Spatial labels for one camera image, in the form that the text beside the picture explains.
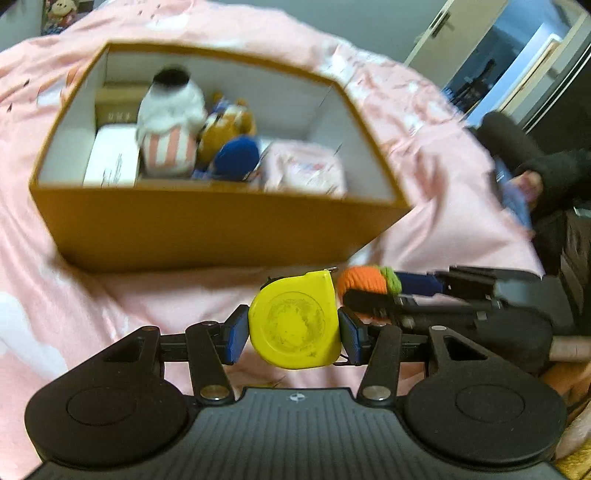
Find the door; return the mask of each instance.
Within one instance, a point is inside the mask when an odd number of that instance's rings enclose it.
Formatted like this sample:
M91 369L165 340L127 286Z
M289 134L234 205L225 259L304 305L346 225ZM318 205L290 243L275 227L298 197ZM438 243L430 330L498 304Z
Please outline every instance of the door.
M444 88L494 25L509 0L448 0L405 65Z

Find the doorway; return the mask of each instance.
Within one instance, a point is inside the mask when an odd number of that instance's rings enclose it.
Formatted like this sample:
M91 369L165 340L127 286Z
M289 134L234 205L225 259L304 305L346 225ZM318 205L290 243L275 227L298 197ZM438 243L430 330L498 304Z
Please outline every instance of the doorway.
M552 0L510 0L444 93L469 125L480 125L560 45L569 28L564 9Z

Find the pink blanket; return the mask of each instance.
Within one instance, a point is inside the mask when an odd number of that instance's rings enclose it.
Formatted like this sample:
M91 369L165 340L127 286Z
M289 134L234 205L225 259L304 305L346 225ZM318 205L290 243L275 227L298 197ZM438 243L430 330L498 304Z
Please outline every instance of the pink blanket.
M540 272L525 232L490 191L491 159L437 89L417 73L300 24L280 11L189 0L115 0L62 35L0 53L0 477L38 463L23 424L39 388L146 324L182 332L250 303L267 275L302 269L214 269L94 277L66 265L27 188L72 78L108 39L159 39L251 51L339 79L389 158L414 209L361 261L408 271L450 264ZM363 368L282 371L247 346L236 386L350 386ZM418 374L404 371L404 390ZM186 366L167 378L190 391Z

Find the metal screw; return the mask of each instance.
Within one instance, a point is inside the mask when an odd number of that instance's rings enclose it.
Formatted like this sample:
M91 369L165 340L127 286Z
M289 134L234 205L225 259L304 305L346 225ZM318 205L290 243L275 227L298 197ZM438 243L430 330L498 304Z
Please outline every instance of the metal screw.
M201 395L206 400L213 401L223 400L229 394L230 391L223 385L207 385L199 392L199 395Z
M388 387L384 387L383 385L371 385L369 387L365 387L361 393L365 398L375 401L386 400L390 397L390 395L392 395L390 389Z
M411 316L408 316L408 315L402 317L402 319L400 320L400 323L402 324L402 326L404 328L407 328L409 330L412 330L416 326L416 324L414 323L414 318L412 318Z

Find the hand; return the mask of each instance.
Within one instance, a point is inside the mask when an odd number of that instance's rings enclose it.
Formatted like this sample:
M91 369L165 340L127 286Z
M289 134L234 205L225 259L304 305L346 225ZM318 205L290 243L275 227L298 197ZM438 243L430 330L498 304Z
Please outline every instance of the hand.
M511 183L521 190L530 209L534 209L538 199L544 191L544 183L539 173L527 170L518 177L511 180Z

